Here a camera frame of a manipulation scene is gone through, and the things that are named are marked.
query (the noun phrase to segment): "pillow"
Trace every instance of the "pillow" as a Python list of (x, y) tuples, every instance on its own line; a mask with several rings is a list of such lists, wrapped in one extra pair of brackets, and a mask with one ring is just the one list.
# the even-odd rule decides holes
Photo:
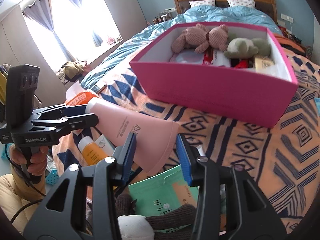
[(190, 1), (191, 8), (197, 5), (212, 5), (216, 6), (216, 0), (199, 0), (199, 1)]
[(256, 8), (254, 0), (228, 0), (230, 7), (233, 6), (245, 6), (250, 8)]

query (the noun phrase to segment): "electrical outlet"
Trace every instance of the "electrical outlet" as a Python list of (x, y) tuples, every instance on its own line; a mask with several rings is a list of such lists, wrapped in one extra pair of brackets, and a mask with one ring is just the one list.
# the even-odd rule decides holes
[(165, 12), (176, 12), (177, 9), (175, 7), (164, 9)]
[(284, 20), (286, 20), (286, 21), (288, 21), (288, 22), (293, 23), (293, 18), (290, 17), (290, 16), (287, 16), (287, 15), (285, 15), (285, 14), (281, 14), (281, 19), (284, 19)]
[(285, 28), (285, 22), (278, 20), (278, 25)]

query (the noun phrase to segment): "pink storage box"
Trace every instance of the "pink storage box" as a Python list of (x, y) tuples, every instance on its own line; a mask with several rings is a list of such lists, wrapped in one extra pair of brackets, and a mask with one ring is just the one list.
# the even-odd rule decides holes
[(196, 25), (176, 24), (130, 62), (147, 95), (155, 100), (274, 127), (298, 88), (290, 62), (275, 36), (268, 28), (250, 24), (202, 24), (209, 28), (225, 24), (237, 37), (267, 39), (278, 77), (235, 68), (169, 62), (173, 41), (184, 29)]

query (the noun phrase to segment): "blue duvet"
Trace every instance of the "blue duvet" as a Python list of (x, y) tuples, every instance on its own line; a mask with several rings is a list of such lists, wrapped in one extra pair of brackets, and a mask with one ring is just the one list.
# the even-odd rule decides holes
[(184, 14), (179, 14), (174, 19), (155, 24), (145, 28), (142, 32), (134, 35), (130, 40), (124, 42), (111, 55), (109, 55), (98, 67), (90, 71), (81, 82), (85, 89), (92, 88), (100, 78), (109, 70), (119, 64), (126, 56), (148, 44), (165, 30), (178, 23), (189, 22), (239, 22), (261, 25), (268, 27), (273, 33), (281, 34), (275, 22), (265, 13), (248, 7), (236, 6), (219, 8), (210, 5), (193, 7)]

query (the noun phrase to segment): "bed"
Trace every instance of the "bed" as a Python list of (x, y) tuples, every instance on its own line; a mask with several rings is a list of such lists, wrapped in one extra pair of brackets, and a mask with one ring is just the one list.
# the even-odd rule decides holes
[[(282, 37), (275, 21), (275, 0), (256, 0), (257, 9), (227, 7), (226, 0), (213, 6), (188, 8), (190, 0), (174, 0), (179, 14), (174, 19), (149, 26), (126, 41), (81, 82), (85, 89), (103, 79), (108, 86), (101, 98), (127, 109), (180, 125), (191, 145), (202, 145), (206, 155), (219, 165), (242, 165), (255, 179), (279, 214), (286, 230), (295, 229), (316, 195), (319, 174), (319, 117), (314, 98), (320, 96), (320, 67), (310, 62), (299, 47)], [(299, 88), (287, 110), (273, 129), (151, 100), (140, 86), (129, 61), (154, 38), (177, 23), (195, 21), (235, 21), (268, 27), (284, 47), (299, 81)], [(83, 136), (96, 139), (95, 129), (85, 129), (79, 136), (71, 133), (53, 147), (53, 157), (62, 174), (72, 163), (86, 165), (77, 144)], [(179, 164), (172, 151), (159, 171)], [(147, 175), (136, 165), (134, 182)]]

